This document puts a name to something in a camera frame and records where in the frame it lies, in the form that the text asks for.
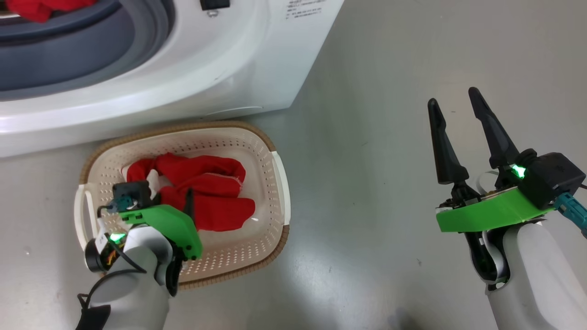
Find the red garment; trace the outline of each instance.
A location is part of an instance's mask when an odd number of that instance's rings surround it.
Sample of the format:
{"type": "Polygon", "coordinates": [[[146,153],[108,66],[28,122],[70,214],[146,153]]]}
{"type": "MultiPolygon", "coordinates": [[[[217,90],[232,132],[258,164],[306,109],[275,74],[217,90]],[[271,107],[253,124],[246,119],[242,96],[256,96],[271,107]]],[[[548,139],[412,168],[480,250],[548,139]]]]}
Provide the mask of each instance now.
{"type": "Polygon", "coordinates": [[[8,10],[37,23],[46,22],[53,11],[74,11],[96,0],[6,0],[8,10]]]}
{"type": "Polygon", "coordinates": [[[237,160],[214,156],[185,158],[167,153],[133,163],[126,181],[145,180],[152,169],[173,184],[159,190],[161,204],[183,210],[185,194],[192,188],[198,230],[239,229],[255,213],[255,201],[238,198],[246,171],[237,160]]]}

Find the green led light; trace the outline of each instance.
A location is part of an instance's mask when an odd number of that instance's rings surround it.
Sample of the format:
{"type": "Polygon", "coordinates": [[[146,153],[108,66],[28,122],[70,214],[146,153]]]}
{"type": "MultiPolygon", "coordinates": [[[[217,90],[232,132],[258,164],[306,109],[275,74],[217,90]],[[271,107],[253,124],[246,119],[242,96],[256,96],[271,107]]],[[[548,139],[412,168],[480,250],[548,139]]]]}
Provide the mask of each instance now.
{"type": "Polygon", "coordinates": [[[517,175],[520,179],[524,178],[524,173],[526,172],[525,168],[514,165],[512,166],[512,169],[514,170],[514,174],[517,175]]]}
{"type": "Polygon", "coordinates": [[[124,233],[122,233],[122,234],[119,234],[119,233],[114,233],[114,234],[111,234],[111,235],[110,235],[110,239],[111,239],[111,240],[113,240],[115,243],[118,243],[118,242],[120,242],[120,240],[121,240],[121,239],[122,239],[124,236],[126,236],[126,234],[124,234],[124,233]]]}

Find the washing machine door opening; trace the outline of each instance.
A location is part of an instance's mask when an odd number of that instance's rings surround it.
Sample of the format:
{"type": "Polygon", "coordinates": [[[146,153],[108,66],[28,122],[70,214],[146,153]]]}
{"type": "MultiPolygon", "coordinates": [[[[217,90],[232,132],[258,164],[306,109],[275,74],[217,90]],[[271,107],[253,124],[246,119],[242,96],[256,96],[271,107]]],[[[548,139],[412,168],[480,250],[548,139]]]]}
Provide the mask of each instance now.
{"type": "Polygon", "coordinates": [[[159,51],[175,21],[173,0],[98,0],[46,23],[0,13],[0,101],[122,75],[159,51]]]}

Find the basket rim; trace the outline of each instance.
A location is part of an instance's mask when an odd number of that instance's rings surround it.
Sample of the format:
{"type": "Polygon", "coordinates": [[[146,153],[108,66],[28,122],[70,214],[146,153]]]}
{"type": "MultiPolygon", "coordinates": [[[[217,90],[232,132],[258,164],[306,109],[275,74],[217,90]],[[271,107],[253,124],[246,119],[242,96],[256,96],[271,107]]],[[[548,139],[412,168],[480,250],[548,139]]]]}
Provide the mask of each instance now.
{"type": "MultiPolygon", "coordinates": [[[[82,173],[79,178],[79,184],[87,184],[87,180],[90,175],[90,170],[92,169],[92,166],[94,165],[96,160],[104,152],[110,150],[111,148],[121,146],[121,145],[129,143],[129,142],[142,140],[142,139],[146,139],[149,137],[164,135],[164,134],[186,132],[186,131],[190,131],[190,130],[216,129],[216,128],[238,128],[238,129],[248,130],[248,131],[252,132],[253,134],[257,135],[267,145],[267,148],[269,149],[269,151],[275,151],[275,145],[273,144],[271,139],[269,139],[269,137],[263,131],[261,131],[258,128],[256,128],[255,126],[248,124],[248,123],[245,123],[245,122],[240,122],[237,120],[226,120],[226,121],[220,121],[220,122],[189,123],[189,124],[174,125],[174,126],[165,127],[162,129],[152,130],[150,132],[144,132],[144,133],[133,134],[133,135],[125,136],[125,137],[120,137],[118,139],[114,139],[114,140],[103,143],[86,160],[86,162],[82,168],[82,173]]],[[[289,225],[284,225],[282,228],[282,231],[281,231],[281,237],[279,238],[279,242],[277,243],[277,245],[275,246],[273,251],[271,251],[271,253],[267,257],[265,257],[263,260],[258,261],[256,263],[248,265],[248,266],[244,266],[244,267],[239,268],[237,270],[223,273],[223,274],[200,278],[198,280],[193,280],[193,281],[180,282],[179,289],[187,290],[187,289],[200,288],[200,287],[204,287],[206,285],[211,285],[211,284],[215,284],[218,282],[223,282],[223,281],[229,280],[231,278],[240,277],[245,274],[249,274],[250,272],[264,268],[268,264],[270,264],[273,260],[275,260],[277,258],[277,256],[281,253],[281,251],[283,251],[285,243],[287,243],[288,236],[289,236],[289,225]]]]}

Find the basket handle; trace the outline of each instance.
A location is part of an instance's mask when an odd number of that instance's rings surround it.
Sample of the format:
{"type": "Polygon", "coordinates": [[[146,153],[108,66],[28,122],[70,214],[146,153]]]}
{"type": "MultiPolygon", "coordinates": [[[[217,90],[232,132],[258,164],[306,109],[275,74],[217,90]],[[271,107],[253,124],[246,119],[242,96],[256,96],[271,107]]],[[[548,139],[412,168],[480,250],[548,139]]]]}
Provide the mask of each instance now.
{"type": "Polygon", "coordinates": [[[96,231],[96,211],[94,208],[94,201],[90,191],[90,184],[80,184],[75,193],[75,200],[73,204],[73,222],[75,224],[75,231],[77,240],[82,249],[86,248],[89,241],[86,231],[86,223],[83,218],[83,200],[87,199],[87,207],[90,214],[90,225],[92,226],[92,238],[97,235],[96,231]]]}
{"type": "Polygon", "coordinates": [[[277,189],[279,191],[279,201],[281,202],[281,210],[284,212],[284,225],[289,225],[289,221],[292,217],[292,204],[289,197],[289,184],[288,177],[285,175],[284,163],[281,161],[281,157],[277,151],[272,151],[275,178],[277,179],[277,189]]]}

